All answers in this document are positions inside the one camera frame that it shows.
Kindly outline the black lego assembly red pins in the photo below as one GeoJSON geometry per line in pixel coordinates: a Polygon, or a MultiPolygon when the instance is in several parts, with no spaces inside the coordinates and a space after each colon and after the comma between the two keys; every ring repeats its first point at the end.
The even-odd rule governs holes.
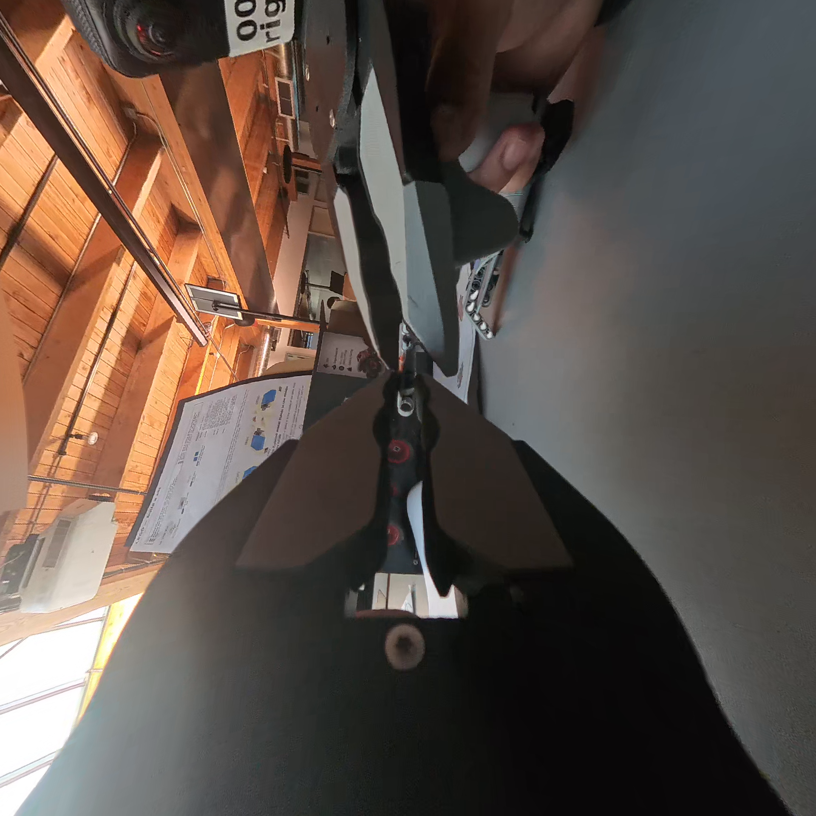
{"type": "Polygon", "coordinates": [[[420,481],[421,427],[419,407],[413,394],[407,401],[411,411],[403,406],[405,391],[413,387],[416,363],[422,362],[419,345],[405,323],[400,326],[397,343],[397,371],[392,373],[383,390],[387,420],[384,467],[388,481],[386,494],[386,556],[382,569],[388,574],[420,575],[422,566],[419,549],[411,529],[407,499],[420,481]]]}

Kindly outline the lego set box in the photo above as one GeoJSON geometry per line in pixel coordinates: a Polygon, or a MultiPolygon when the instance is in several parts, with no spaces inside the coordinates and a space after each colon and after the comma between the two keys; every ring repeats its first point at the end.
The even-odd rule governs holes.
{"type": "Polygon", "coordinates": [[[370,382],[392,370],[362,337],[321,332],[303,416],[304,435],[370,382]]]}

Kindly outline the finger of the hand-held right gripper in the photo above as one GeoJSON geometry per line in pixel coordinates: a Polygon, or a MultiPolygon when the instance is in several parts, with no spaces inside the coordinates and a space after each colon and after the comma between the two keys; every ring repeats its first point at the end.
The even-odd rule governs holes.
{"type": "Polygon", "coordinates": [[[399,364],[402,305],[394,281],[387,242],[363,184],[337,184],[334,221],[347,273],[366,331],[386,366],[399,364]]]}
{"type": "Polygon", "coordinates": [[[459,366],[459,319],[451,211],[444,186],[405,176],[376,75],[362,93],[360,158],[380,223],[404,322],[444,375],[459,366]]]}

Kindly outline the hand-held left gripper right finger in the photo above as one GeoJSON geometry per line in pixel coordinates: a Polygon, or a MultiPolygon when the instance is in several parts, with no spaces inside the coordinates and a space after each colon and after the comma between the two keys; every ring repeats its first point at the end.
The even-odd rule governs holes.
{"type": "Polygon", "coordinates": [[[572,566],[513,440],[434,379],[423,394],[425,557],[437,590],[572,566]]]}

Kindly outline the person's right hand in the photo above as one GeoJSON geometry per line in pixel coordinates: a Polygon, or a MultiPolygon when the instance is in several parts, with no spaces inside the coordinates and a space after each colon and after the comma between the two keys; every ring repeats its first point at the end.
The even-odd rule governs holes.
{"type": "Polygon", "coordinates": [[[601,1],[430,1],[425,94],[440,162],[471,146],[490,93],[548,96],[597,32],[601,1]]]}

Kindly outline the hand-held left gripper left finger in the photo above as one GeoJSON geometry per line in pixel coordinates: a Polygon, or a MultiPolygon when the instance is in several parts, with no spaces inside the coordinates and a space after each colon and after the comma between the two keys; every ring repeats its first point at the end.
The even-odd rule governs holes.
{"type": "Polygon", "coordinates": [[[387,549],[388,478],[382,431],[387,386],[316,373],[303,431],[252,529],[238,566],[277,572],[304,568],[335,552],[348,580],[367,580],[387,549]]]}

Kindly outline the lego instruction booklet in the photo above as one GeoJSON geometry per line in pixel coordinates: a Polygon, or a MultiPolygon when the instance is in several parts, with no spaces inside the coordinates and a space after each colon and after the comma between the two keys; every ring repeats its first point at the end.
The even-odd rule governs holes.
{"type": "Polygon", "coordinates": [[[488,321],[492,324],[495,335],[498,330],[499,283],[502,277],[504,251],[472,261],[462,267],[456,289],[456,306],[459,318],[459,369],[455,375],[455,393],[471,406],[477,406],[480,380],[480,343],[486,343],[476,332],[475,327],[464,311],[465,299],[471,281],[493,277],[495,291],[492,305],[487,310],[488,321]]]}

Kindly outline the white printed information sheet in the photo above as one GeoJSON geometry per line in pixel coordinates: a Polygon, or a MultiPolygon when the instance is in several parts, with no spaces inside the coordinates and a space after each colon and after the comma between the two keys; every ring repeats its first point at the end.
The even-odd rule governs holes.
{"type": "Polygon", "coordinates": [[[178,404],[130,531],[132,553],[172,553],[225,495],[303,431],[312,375],[245,380],[178,404]]]}

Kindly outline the white wall air unit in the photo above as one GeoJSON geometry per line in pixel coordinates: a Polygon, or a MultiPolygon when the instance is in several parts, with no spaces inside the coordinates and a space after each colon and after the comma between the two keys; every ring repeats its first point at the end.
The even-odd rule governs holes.
{"type": "Polygon", "coordinates": [[[20,612],[49,614],[96,596],[117,535],[114,513],[112,501],[79,499],[37,535],[19,589],[20,612]]]}

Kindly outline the black ceiling rail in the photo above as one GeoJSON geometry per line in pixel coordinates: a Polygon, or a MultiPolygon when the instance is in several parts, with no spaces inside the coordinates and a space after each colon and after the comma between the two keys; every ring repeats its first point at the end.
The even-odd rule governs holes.
{"type": "Polygon", "coordinates": [[[167,265],[26,54],[4,16],[1,17],[1,69],[3,83],[12,98],[78,182],[178,322],[199,346],[206,346],[209,339],[198,315],[189,308],[167,265]]]}

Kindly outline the hanging light panel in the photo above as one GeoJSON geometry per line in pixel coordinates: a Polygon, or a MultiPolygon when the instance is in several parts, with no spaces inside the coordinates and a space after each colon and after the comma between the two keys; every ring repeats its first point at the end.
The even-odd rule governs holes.
{"type": "Polygon", "coordinates": [[[244,320],[241,299],[237,294],[189,282],[184,284],[184,289],[196,311],[233,321],[244,320]]]}

